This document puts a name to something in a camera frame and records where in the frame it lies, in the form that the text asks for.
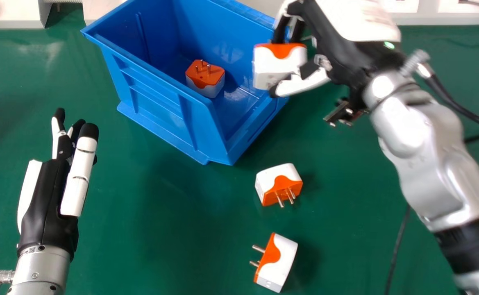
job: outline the wall outlet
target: wall outlet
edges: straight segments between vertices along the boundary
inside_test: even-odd
[[[420,0],[380,0],[389,13],[417,13]]]
[[[479,6],[459,3],[459,0],[440,0],[438,13],[479,13]]]

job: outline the robotic hand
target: robotic hand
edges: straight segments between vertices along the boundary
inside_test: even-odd
[[[52,159],[32,160],[20,192],[18,263],[0,270],[9,295],[62,295],[79,239],[77,227],[99,138],[96,125],[77,121],[68,132],[65,111],[52,117]]]
[[[292,20],[290,43],[285,43]],[[317,48],[311,61],[299,43],[305,24]],[[479,117],[453,101],[425,52],[404,56],[400,31],[378,0],[286,0],[274,28],[272,43],[254,49],[254,86],[273,97],[329,79],[348,86],[349,97],[324,120],[352,125],[370,113],[402,192],[436,237],[457,287],[479,295],[479,166],[467,152],[457,115],[423,91],[412,73],[458,112],[477,123]]]

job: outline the blue plastic bin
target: blue plastic bin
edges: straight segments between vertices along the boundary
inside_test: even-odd
[[[252,86],[272,23],[234,0],[129,0],[82,33],[101,47],[121,113],[202,164],[233,165],[287,101]],[[225,69],[215,99],[185,85],[195,59]]]

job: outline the blue container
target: blue container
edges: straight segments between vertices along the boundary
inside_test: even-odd
[[[129,0],[82,33],[101,47],[121,113],[202,164],[233,165],[288,100],[252,86],[272,23],[234,0]],[[225,69],[215,99],[185,85],[195,59]]]

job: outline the orange and white plug adapter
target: orange and white plug adapter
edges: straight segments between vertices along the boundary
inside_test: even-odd
[[[266,43],[254,47],[254,87],[269,90],[307,62],[307,48],[302,43]]]
[[[202,59],[194,60],[185,76],[188,87],[208,98],[217,97],[225,85],[225,70]]]
[[[268,168],[256,175],[256,192],[263,206],[279,203],[283,208],[284,200],[294,204],[301,193],[303,181],[292,163]]]
[[[257,267],[254,282],[274,292],[281,292],[297,252],[297,243],[277,233],[270,236],[267,248],[252,245],[263,253],[261,260],[250,264]]]

